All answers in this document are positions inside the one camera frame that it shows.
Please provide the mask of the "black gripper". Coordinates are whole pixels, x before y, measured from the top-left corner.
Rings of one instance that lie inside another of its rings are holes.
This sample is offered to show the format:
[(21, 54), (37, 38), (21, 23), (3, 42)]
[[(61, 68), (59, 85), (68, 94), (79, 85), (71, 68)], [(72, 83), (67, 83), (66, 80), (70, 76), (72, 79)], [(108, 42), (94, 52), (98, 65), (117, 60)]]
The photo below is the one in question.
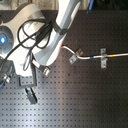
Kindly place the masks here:
[[(48, 66), (40, 66), (39, 70), (46, 76), (48, 77), (51, 69)], [(29, 87), (35, 87), (36, 86), (36, 77), (34, 76), (28, 76), (28, 77), (22, 77), (20, 76), (18, 78), (18, 82), (19, 88), (26, 88), (25, 92), (26, 92), (26, 96), (28, 98), (28, 100), (30, 101), (31, 104), (36, 104), (37, 103), (37, 98), (35, 96), (35, 93), (33, 92), (33, 90)]]

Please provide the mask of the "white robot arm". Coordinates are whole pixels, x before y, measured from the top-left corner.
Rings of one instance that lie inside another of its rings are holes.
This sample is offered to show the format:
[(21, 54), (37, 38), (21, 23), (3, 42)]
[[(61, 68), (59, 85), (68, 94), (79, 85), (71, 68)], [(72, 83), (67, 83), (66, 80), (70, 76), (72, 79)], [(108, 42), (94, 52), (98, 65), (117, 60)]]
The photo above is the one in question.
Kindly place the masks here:
[(18, 81), (20, 77), (32, 76), (33, 84), (24, 87), (31, 104), (37, 103), (32, 90), (36, 85), (35, 69), (46, 68), (56, 60), (82, 0), (58, 1), (58, 13), (52, 18), (46, 19), (36, 4), (24, 3), (10, 21), (0, 23), (0, 70), (8, 60), (13, 62), (0, 88), (10, 82), (13, 73)]

